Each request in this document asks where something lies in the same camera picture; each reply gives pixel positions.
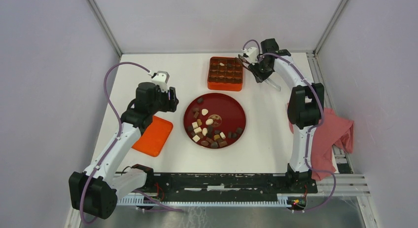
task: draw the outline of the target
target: metal floor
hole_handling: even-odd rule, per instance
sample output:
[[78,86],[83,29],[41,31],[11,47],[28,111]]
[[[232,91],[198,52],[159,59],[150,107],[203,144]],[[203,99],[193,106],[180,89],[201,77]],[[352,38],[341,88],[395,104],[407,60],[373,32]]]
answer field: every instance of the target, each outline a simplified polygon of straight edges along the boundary
[[[308,197],[308,208],[322,197]],[[135,207],[117,206],[107,220],[97,219],[83,228],[365,228],[356,197],[333,197],[322,208],[305,214],[292,214],[285,208],[268,207],[179,207],[185,213],[143,214]]]

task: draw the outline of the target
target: metal frame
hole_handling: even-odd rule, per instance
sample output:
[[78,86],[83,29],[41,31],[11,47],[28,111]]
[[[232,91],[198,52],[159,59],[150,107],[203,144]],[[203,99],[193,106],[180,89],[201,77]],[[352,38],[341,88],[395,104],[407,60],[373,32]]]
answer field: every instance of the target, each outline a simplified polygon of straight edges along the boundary
[[[336,174],[337,178],[337,186],[335,189],[334,197],[340,197],[344,199],[344,197],[356,197],[357,201],[360,206],[360,212],[362,214],[364,224],[366,228],[377,228],[378,222],[375,219],[375,209],[373,206],[373,200],[370,195],[369,188],[366,184],[366,180],[363,175],[359,174]],[[329,195],[332,187],[333,187],[333,179],[327,177],[322,181],[317,183],[318,193],[309,193],[308,197],[326,197]],[[283,207],[284,199],[287,200],[288,197],[302,197],[303,194],[278,194],[278,203],[256,203],[250,204],[253,207]],[[132,194],[122,198],[119,200],[119,203],[124,203],[121,205],[129,205],[128,203],[132,202]],[[137,201],[136,203],[140,203],[142,205],[149,205],[146,203],[142,203],[141,201]],[[196,202],[174,202],[174,203],[167,203],[167,205],[172,206],[180,206],[180,207],[193,207],[193,206],[204,206],[204,207],[220,207],[220,206],[232,206],[232,207],[244,207],[247,206],[245,204],[204,204],[204,203],[196,203]],[[77,228],[80,226],[80,213],[78,210],[72,209],[67,217],[66,226],[68,228]]]
[[116,54],[120,57],[122,57],[122,50],[117,43],[115,36],[113,35],[112,31],[110,30],[109,25],[107,24],[105,18],[103,17],[102,12],[99,9],[99,6],[97,5],[95,0],[86,0],[89,4],[94,16],[96,17],[98,23],[103,28],[104,33],[106,34],[107,38],[110,41],[110,44],[112,45],[113,49],[115,50]]
[[315,50],[313,51],[315,55],[317,55],[320,52],[322,46],[324,45],[324,42],[328,38],[332,29],[334,28],[338,18],[340,18],[341,12],[345,8],[348,1],[349,0],[341,0],[340,3],[338,4],[337,9],[335,10],[334,14],[332,15],[331,20],[329,20],[328,25],[325,28],[324,33],[322,34],[321,38],[319,39],[318,44],[316,44]]
[[[319,67],[319,64],[318,64],[317,53],[313,51],[312,53],[306,53],[306,56],[308,58],[309,67],[311,68],[314,82],[321,82],[325,86],[325,97],[324,97],[325,106],[334,108],[332,99],[327,93],[327,89],[328,89],[327,84],[324,81],[321,68]],[[342,150],[340,150],[337,147],[333,147],[333,151],[334,151],[334,156],[335,156],[337,163],[338,161],[344,162],[342,159],[345,159],[347,163],[350,165],[350,168],[353,171],[355,171],[352,166],[353,163],[349,154],[345,154]],[[373,198],[370,195],[370,191],[367,187],[364,176],[361,176],[360,178],[357,178],[356,176],[360,176],[360,175],[355,175],[355,174],[336,175],[337,188],[336,188],[336,192],[334,193],[334,196],[356,196],[366,228],[378,228],[380,226],[378,223],[378,219],[376,219],[378,217],[376,208],[373,202]],[[331,183],[329,182],[329,180],[331,180],[332,182],[332,178],[328,177],[317,183],[318,193],[320,193],[319,190],[320,188],[322,188],[322,186],[320,185],[324,185],[323,187],[324,189],[327,189],[327,190],[329,189],[328,183]]]

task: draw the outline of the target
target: white chocolate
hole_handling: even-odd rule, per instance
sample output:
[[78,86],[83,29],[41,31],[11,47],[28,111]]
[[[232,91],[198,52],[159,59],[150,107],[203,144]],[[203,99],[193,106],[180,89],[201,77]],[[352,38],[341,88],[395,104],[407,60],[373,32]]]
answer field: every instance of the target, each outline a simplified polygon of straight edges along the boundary
[[193,139],[193,141],[198,142],[200,140],[200,137],[195,135],[192,139]]
[[206,120],[206,125],[211,125],[211,124],[213,124],[213,119],[208,119],[208,120]]
[[198,133],[202,132],[202,128],[201,127],[197,127],[197,128],[195,128],[194,131],[195,131],[196,134],[198,134]]
[[202,115],[203,115],[203,116],[207,115],[208,113],[209,113],[209,111],[208,111],[208,110],[206,110],[206,109],[203,109],[203,110],[202,110]]

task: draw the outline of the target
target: white wall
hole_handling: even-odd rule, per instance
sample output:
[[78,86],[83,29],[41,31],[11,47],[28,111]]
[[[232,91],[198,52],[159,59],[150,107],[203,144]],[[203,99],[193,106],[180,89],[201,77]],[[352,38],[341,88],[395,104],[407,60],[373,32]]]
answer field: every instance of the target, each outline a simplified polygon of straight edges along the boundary
[[340,0],[96,0],[121,49],[237,51],[248,39],[313,50]]
[[117,57],[85,0],[0,0],[0,226],[62,227]]
[[383,227],[417,227],[418,0],[350,0],[319,53]]

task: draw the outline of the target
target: orange cutting board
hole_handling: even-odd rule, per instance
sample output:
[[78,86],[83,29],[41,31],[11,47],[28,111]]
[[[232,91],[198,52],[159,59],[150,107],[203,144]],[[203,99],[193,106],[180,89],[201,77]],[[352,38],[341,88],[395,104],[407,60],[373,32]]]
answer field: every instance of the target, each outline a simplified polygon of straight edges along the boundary
[[152,117],[152,123],[146,128],[144,134],[132,146],[133,149],[156,157],[160,154],[166,143],[173,124],[157,116]]

